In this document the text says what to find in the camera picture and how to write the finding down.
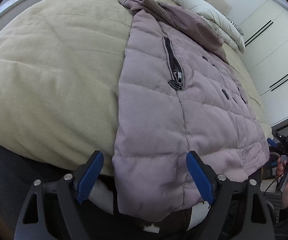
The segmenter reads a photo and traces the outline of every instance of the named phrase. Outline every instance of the jacket pocket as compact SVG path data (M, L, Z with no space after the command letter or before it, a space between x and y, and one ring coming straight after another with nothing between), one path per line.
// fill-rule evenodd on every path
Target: jacket pocket
M171 41L169 38L164 37L165 47L169 58L169 67L171 70L172 79L169 84L175 90L182 90L184 88L184 72L176 57L174 56Z

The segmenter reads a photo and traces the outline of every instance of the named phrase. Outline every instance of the white pillow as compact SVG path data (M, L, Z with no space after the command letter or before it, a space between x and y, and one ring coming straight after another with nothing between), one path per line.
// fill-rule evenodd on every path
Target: white pillow
M242 35L217 9L204 0L173 0L178 5L199 14L206 19L212 20L237 43L239 50L244 53L245 45Z

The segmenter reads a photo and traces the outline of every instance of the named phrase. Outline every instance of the black cable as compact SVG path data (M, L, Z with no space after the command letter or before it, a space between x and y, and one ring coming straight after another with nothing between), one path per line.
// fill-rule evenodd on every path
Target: black cable
M283 174L284 174L284 173L282 173L280 176L278 176L276 179L274 179L274 180L272 181L272 183L271 183L271 184L267 187L267 189L265 190L265 192L264 192L264 194L263 194L263 197L265 197L265 194L266 194L267 190L269 189L269 187L272 186L275 181L277 182L277 180L278 180Z

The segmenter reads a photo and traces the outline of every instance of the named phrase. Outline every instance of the silver bolt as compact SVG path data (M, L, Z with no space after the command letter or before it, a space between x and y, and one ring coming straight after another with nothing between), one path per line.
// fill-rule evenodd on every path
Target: silver bolt
M250 184L255 186L257 184L256 180L255 179L250 179Z
M72 178L73 178L73 175L70 174L70 173L68 173L68 174L66 174L66 175L64 176L64 179L65 179L65 180L70 180L70 179L72 179Z
M226 176L224 174L219 174L219 175L217 175L217 178L221 181L225 181Z
M39 179L35 180L34 181L34 186L38 186L41 184L41 181Z

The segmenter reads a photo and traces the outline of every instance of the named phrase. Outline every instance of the quilted coat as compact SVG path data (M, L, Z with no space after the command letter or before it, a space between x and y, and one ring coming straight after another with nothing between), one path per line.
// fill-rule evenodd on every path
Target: quilted coat
M223 40L203 19L154 0L120 3L134 19L119 80L118 209L157 222L203 201L189 151L242 182L268 160L268 144Z

